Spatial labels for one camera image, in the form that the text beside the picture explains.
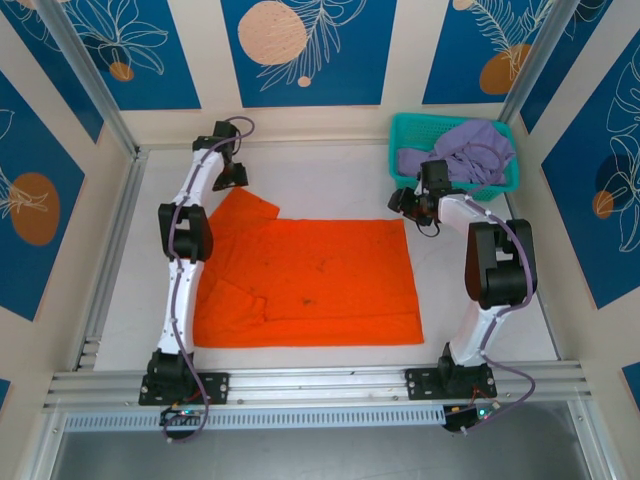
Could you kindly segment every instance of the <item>purple cloth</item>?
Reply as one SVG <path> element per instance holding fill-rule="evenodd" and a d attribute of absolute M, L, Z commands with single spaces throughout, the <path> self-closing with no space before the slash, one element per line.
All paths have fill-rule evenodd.
<path fill-rule="evenodd" d="M 493 147 L 500 153 L 505 168 L 516 155 L 509 139 L 501 135 L 489 120 L 473 119 L 442 135 L 430 152 L 415 148 L 399 148 L 398 173 L 415 178 L 420 171 L 420 164 L 444 158 L 449 167 L 449 180 L 452 182 L 487 183 L 500 168 L 500 159 L 491 150 L 478 144 Z M 497 182 L 492 183 L 504 185 L 506 179 L 501 175 Z"/>

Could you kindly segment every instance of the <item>purple garment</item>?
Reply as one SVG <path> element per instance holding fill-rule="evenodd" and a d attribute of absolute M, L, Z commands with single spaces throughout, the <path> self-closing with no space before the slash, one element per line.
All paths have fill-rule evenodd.
<path fill-rule="evenodd" d="M 493 147 L 500 153 L 505 168 L 516 155 L 509 139 L 501 135 L 489 120 L 473 119 L 442 135 L 430 152 L 415 148 L 399 148 L 398 173 L 415 178 L 420 171 L 420 164 L 444 158 L 449 167 L 449 180 L 452 182 L 487 183 L 500 168 L 500 159 L 491 150 L 477 146 L 478 144 Z M 492 183 L 504 185 L 506 179 L 501 175 L 499 181 Z"/>

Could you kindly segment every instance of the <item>plastic basket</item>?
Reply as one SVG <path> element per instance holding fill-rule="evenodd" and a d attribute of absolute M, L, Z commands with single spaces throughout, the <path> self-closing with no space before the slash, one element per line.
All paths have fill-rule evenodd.
<path fill-rule="evenodd" d="M 399 148 L 417 148 L 429 151 L 433 149 L 436 140 L 443 133 L 464 123 L 468 118 L 441 117 L 438 115 L 423 115 L 420 113 L 398 113 L 391 123 L 389 138 L 389 171 L 396 182 L 396 188 L 416 188 L 418 180 L 413 177 L 400 175 L 397 170 L 397 151 Z M 492 122 L 496 130 L 507 137 L 515 150 L 516 143 L 509 126 L 502 122 Z M 520 184 L 518 159 L 513 157 L 504 170 L 505 185 L 490 185 L 473 194 L 474 200 L 488 202 L 504 192 L 512 192 Z M 477 185 L 472 183 L 453 182 L 455 188 L 469 191 Z"/>

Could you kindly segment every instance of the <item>white table surface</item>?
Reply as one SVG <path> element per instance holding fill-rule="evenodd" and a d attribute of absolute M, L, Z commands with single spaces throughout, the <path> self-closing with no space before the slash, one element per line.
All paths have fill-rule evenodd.
<path fill-rule="evenodd" d="M 387 208 L 395 190 L 386 145 L 244 146 L 236 160 L 249 176 L 248 190 L 280 207 L 279 218 L 394 219 Z M 144 370 L 155 350 L 169 285 L 157 210 L 178 192 L 191 152 L 151 152 L 102 335 L 95 370 Z M 210 214 L 225 197 L 213 195 Z M 489 203 L 509 218 L 503 196 Z M 405 223 L 420 301 L 425 343 L 391 347 L 278 347 L 197 349 L 198 368 L 279 368 L 434 363 L 460 326 L 469 302 L 464 287 L 466 239 L 451 227 L 426 238 Z M 537 299 L 502 326 L 490 355 L 495 360 L 555 360 Z"/>

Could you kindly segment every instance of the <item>orange cloth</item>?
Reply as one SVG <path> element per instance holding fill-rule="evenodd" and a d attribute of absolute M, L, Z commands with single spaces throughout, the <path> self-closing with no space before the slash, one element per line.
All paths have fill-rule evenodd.
<path fill-rule="evenodd" d="M 285 220 L 236 188 L 209 219 L 199 347 L 403 345 L 422 324 L 402 220 Z"/>

